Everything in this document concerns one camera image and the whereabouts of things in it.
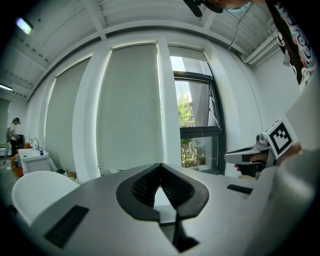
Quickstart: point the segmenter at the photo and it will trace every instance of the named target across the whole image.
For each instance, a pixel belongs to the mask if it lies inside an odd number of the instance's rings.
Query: tree
[[[192,123],[190,116],[192,106],[189,96],[180,88],[180,96],[177,99],[180,127],[185,127],[187,123]],[[181,139],[181,165],[185,168],[195,166],[197,160],[197,149],[192,144],[190,138]]]
[[[189,102],[188,94],[184,93],[182,86],[180,87],[180,96],[177,99],[180,127],[184,127],[190,122],[192,107]]]

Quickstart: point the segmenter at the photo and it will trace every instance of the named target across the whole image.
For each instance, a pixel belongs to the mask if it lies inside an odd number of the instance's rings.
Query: window frame
[[[188,72],[188,71],[173,71],[175,81],[187,82],[205,82],[211,89],[213,98],[215,100],[214,106],[217,111],[218,126],[198,126],[198,127],[180,127],[180,139],[193,139],[212,137],[212,155],[217,153],[217,171],[213,170],[211,173],[217,175],[225,175],[226,161],[225,153],[227,147],[225,116],[222,106],[221,97],[218,90],[217,82],[212,75]],[[218,142],[217,152],[215,152],[215,143]]]

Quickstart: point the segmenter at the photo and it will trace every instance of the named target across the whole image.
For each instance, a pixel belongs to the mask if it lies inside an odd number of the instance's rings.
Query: white pillar
[[[96,147],[97,108],[102,79],[111,46],[101,42],[95,49],[81,79],[72,120],[72,147],[80,183],[100,177]]]
[[[176,95],[175,77],[171,66],[170,53],[166,39],[157,42],[160,94],[163,161],[166,164],[181,165],[180,124]]]

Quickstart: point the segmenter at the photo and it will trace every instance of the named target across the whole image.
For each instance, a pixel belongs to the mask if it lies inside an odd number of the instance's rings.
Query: glass pane
[[[218,137],[184,138],[181,143],[181,166],[196,171],[217,170]]]
[[[208,83],[175,81],[180,127],[218,126]]]
[[[205,75],[203,64],[201,60],[185,57],[170,56],[172,70],[174,71],[184,71],[193,72]]]

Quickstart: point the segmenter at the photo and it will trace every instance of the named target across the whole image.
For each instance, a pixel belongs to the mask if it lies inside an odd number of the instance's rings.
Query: window
[[[226,135],[221,99],[201,51],[169,46],[180,124],[181,166],[224,174]]]

